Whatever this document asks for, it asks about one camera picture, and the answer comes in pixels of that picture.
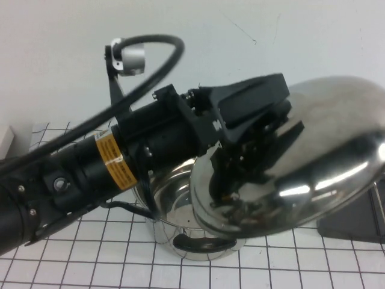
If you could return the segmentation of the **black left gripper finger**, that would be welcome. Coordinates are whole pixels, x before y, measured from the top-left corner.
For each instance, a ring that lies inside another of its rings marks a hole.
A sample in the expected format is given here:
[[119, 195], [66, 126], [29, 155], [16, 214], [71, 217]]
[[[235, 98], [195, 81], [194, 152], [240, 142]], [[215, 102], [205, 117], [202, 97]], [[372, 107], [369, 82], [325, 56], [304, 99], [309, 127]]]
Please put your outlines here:
[[292, 109], [292, 105], [289, 101], [283, 101], [279, 104], [279, 116], [282, 120], [288, 120], [288, 114]]
[[288, 138], [289, 140], [296, 140], [304, 130], [304, 123], [299, 120], [297, 122], [287, 121], [279, 123], [274, 127], [272, 139]]

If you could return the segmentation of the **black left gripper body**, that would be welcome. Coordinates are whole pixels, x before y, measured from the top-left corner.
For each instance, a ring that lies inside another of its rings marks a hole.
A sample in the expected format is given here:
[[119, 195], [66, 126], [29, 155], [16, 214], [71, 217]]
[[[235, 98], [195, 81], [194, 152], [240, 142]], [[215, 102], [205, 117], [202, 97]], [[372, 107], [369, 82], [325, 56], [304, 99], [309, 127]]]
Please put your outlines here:
[[268, 134], [279, 123], [288, 121], [279, 116], [279, 104], [288, 97], [282, 73], [188, 90], [186, 143], [195, 151], [206, 151], [217, 142], [240, 145]]

